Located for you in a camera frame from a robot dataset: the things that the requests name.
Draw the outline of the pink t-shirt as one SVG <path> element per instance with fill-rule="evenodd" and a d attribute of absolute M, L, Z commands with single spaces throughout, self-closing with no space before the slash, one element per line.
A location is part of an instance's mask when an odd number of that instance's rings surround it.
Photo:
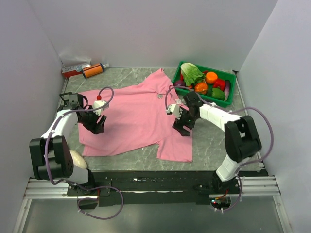
<path fill-rule="evenodd" d="M 104 100 L 112 101 L 103 111 L 107 117 L 104 133 L 95 135 L 78 125 L 79 142 L 86 157 L 114 156 L 148 145 L 158 144 L 157 158 L 175 162 L 192 162 L 192 137 L 182 137 L 173 128 L 174 115 L 166 114 L 165 105 L 178 96 L 172 81 L 159 69 L 138 85 L 103 91 Z"/>

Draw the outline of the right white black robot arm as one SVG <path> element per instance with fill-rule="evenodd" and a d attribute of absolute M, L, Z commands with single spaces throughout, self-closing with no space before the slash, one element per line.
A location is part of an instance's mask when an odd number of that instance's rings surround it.
<path fill-rule="evenodd" d="M 173 128 L 181 136 L 190 136 L 198 119 L 206 120 L 225 133 L 226 156 L 213 172 L 209 189 L 224 193 L 233 183 L 239 170 L 261 148 L 261 141 L 254 120 L 226 112 L 215 104 L 204 102 L 196 92 L 184 96 L 187 109 L 178 104 L 166 104 L 166 113 L 174 115 Z"/>

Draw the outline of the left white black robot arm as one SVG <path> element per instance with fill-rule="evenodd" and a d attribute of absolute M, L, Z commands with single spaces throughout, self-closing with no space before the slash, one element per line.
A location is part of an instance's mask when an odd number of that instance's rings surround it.
<path fill-rule="evenodd" d="M 88 168 L 77 165 L 67 139 L 78 123 L 93 134 L 103 133 L 106 116 L 102 111 L 109 103 L 98 95 L 90 105 L 86 96 L 72 92 L 60 94 L 60 99 L 52 125 L 40 138 L 29 143 L 34 177 L 53 185 L 67 182 L 70 188 L 91 195 L 96 189 L 94 176 Z"/>

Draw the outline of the purple onion toy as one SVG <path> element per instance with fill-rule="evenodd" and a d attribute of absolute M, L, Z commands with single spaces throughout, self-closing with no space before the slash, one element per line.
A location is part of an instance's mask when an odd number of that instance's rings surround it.
<path fill-rule="evenodd" d="M 173 83 L 174 86 L 185 86 L 184 81 L 182 80 L 177 80 Z"/>

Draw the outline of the green pepper toy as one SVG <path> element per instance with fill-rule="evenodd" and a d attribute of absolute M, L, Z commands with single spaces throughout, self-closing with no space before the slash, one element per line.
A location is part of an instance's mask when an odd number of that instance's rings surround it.
<path fill-rule="evenodd" d="M 224 91 L 222 91 L 218 88 L 213 88 L 211 97 L 214 99 L 225 101 L 226 95 L 225 95 Z"/>

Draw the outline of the green plastic bin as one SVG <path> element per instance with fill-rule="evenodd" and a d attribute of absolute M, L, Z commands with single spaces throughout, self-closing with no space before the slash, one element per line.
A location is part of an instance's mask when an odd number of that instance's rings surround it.
<path fill-rule="evenodd" d="M 232 73 L 209 67 L 180 62 L 173 78 L 176 92 L 182 96 L 189 93 L 189 89 L 200 94 L 208 101 L 221 107 L 231 105 L 235 92 L 236 76 Z"/>

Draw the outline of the white daikon radish toy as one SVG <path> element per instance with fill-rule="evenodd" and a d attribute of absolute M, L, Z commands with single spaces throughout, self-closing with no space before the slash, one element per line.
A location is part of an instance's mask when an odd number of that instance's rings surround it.
<path fill-rule="evenodd" d="M 84 160 L 84 158 L 75 150 L 70 150 L 70 154 L 72 156 L 73 159 L 73 163 L 75 166 L 83 168 L 83 169 L 87 169 L 87 163 Z"/>

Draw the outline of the green lettuce toy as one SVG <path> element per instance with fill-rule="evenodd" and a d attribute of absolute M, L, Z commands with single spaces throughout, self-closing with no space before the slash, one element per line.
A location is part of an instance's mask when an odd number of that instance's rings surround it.
<path fill-rule="evenodd" d="M 180 66 L 180 71 L 186 86 L 197 84 L 201 82 L 205 77 L 205 74 L 192 63 L 183 63 Z"/>

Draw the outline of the orange toy fruit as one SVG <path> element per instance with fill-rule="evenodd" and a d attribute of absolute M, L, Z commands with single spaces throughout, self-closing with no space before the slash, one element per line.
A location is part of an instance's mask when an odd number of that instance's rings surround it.
<path fill-rule="evenodd" d="M 209 71 L 206 73 L 205 82 L 207 84 L 214 84 L 218 79 L 218 75 L 215 72 Z"/>

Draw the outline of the orange cylindrical bottle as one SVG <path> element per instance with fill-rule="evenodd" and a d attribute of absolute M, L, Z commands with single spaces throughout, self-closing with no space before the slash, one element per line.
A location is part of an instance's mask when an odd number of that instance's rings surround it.
<path fill-rule="evenodd" d="M 92 76 L 95 76 L 97 74 L 103 73 L 105 69 L 109 67 L 109 64 L 102 64 L 98 63 L 95 65 L 92 65 L 90 67 L 85 67 L 82 69 L 82 75 L 84 78 L 90 78 Z"/>

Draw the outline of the red white flat box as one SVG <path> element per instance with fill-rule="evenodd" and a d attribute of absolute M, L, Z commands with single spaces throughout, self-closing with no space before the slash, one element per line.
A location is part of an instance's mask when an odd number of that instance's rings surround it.
<path fill-rule="evenodd" d="M 71 76 L 79 75 L 82 73 L 84 68 L 90 67 L 91 63 L 90 62 L 85 62 L 77 65 L 72 65 L 68 67 L 62 68 L 62 75 L 65 78 L 69 78 Z"/>

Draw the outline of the purple eggplant toy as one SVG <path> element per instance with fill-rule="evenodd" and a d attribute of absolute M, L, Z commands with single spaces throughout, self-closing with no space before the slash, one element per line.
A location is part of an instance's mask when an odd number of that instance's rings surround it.
<path fill-rule="evenodd" d="M 225 94 L 225 101 L 227 101 L 229 95 L 230 95 L 230 89 L 231 89 L 231 83 L 229 80 L 225 80 L 225 88 L 224 88 L 224 94 Z"/>

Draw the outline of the clear plastic bag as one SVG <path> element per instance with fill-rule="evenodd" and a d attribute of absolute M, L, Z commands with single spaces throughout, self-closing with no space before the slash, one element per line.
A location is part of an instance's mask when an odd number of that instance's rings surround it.
<path fill-rule="evenodd" d="M 72 50 L 64 50 L 59 53 L 59 58 L 65 67 L 91 62 L 91 58 Z"/>

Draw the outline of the small black square frame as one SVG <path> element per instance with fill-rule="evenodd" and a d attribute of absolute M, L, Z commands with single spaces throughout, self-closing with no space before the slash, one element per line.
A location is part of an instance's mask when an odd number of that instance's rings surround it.
<path fill-rule="evenodd" d="M 68 107 L 69 105 L 69 98 L 71 96 L 72 92 L 62 93 L 59 95 L 60 97 L 60 106 L 58 107 L 58 111 Z"/>

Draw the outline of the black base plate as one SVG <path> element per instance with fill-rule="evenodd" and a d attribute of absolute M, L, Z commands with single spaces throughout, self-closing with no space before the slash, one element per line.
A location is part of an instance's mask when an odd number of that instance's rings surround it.
<path fill-rule="evenodd" d="M 90 193 L 68 187 L 70 197 L 96 198 L 100 207 L 119 204 L 208 205 L 209 197 L 245 192 L 248 178 L 263 178 L 267 172 L 242 171 L 232 185 L 220 192 L 209 189 L 213 171 L 102 171 L 92 173 L 95 188 Z"/>

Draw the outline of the aluminium rail frame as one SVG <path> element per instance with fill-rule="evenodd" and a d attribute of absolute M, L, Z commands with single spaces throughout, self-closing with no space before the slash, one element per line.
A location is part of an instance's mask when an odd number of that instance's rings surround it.
<path fill-rule="evenodd" d="M 76 196 L 67 196 L 67 184 L 29 180 L 17 217 L 16 233 L 291 233 L 276 180 L 242 179 L 240 201 L 216 212 L 209 205 L 188 200 L 165 202 L 176 191 L 124 191 L 124 206 L 99 207 L 97 220 L 78 213 Z"/>

